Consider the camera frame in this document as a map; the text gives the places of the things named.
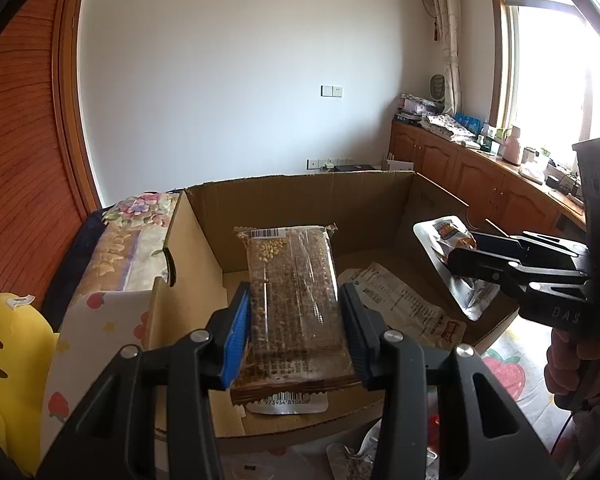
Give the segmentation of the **person's right hand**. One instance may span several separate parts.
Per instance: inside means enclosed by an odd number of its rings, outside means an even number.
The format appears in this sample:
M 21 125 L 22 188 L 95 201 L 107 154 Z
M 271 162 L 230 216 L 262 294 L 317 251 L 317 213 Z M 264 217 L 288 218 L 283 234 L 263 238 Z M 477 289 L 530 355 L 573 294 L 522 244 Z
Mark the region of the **person's right hand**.
M 546 358 L 545 383 L 558 408 L 600 412 L 600 338 L 576 341 L 553 328 Z

